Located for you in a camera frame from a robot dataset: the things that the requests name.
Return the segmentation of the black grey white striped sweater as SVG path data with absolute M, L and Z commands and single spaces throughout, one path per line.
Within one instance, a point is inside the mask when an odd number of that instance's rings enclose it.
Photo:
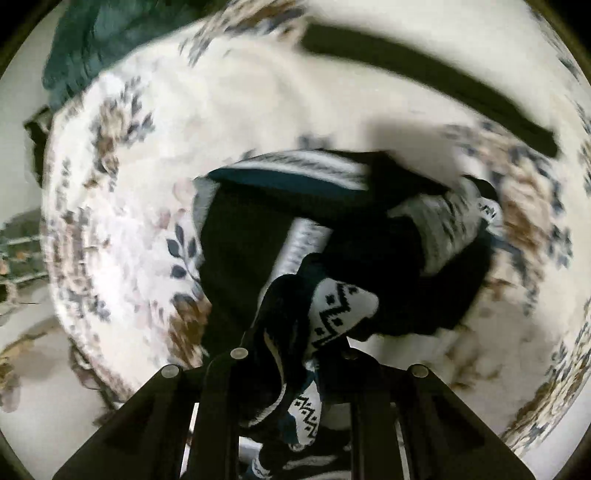
M 349 423 L 332 384 L 370 397 L 353 339 L 456 327 L 492 263 L 495 187 L 447 187 L 383 152 L 264 154 L 194 180 L 202 345 L 247 355 L 228 379 L 242 432 L 259 442 L 249 479 L 335 473 Z

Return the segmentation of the white floral bed blanket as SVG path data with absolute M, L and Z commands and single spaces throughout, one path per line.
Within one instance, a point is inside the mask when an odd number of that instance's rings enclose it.
M 397 74 L 305 54 L 314 21 L 400 41 L 480 80 L 549 129 L 536 152 L 497 120 Z M 169 362 L 204 360 L 191 180 L 262 153 L 390 150 L 451 182 L 480 167 L 504 224 L 477 302 L 452 332 L 375 338 L 426 362 L 517 454 L 541 444 L 590 376 L 590 77 L 523 1 L 231 1 L 102 71 L 54 116 L 42 245 L 57 316 L 124 401 Z

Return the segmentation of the folded black garment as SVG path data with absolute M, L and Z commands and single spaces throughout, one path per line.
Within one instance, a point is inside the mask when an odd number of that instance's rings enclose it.
M 552 131 L 528 119 L 506 96 L 472 76 L 399 42 L 353 29 L 311 23 L 301 47 L 312 54 L 363 63 L 430 87 L 500 124 L 527 146 L 554 158 Z

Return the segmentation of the dark teal plush blanket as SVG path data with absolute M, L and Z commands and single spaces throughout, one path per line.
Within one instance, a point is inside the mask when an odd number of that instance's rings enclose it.
M 222 1 L 71 1 L 58 21 L 42 77 L 59 110 L 135 48 L 221 9 Z

